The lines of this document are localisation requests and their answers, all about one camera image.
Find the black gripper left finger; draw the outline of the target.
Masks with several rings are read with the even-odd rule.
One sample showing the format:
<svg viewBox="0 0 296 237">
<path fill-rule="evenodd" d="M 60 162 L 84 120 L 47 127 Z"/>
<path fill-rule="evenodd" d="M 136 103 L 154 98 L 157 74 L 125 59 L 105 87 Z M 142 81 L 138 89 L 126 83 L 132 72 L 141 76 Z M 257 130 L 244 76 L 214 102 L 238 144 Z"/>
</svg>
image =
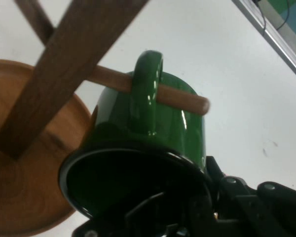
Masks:
<svg viewBox="0 0 296 237">
<path fill-rule="evenodd" d="M 130 198 L 93 215 L 76 228 L 74 237 L 207 237 L 214 215 L 203 195 L 159 192 Z"/>
</svg>

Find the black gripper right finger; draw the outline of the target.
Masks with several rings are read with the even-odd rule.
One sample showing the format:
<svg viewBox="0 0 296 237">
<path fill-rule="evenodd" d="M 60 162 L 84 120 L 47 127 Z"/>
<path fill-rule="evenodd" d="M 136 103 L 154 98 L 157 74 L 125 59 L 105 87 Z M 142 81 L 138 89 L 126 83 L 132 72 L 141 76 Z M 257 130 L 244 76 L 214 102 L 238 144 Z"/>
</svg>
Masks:
<svg viewBox="0 0 296 237">
<path fill-rule="evenodd" d="M 235 221 L 232 235 L 296 237 L 296 190 L 276 182 L 256 189 L 239 177 L 225 175 L 213 156 L 206 158 L 213 209 L 220 223 Z"/>
</svg>

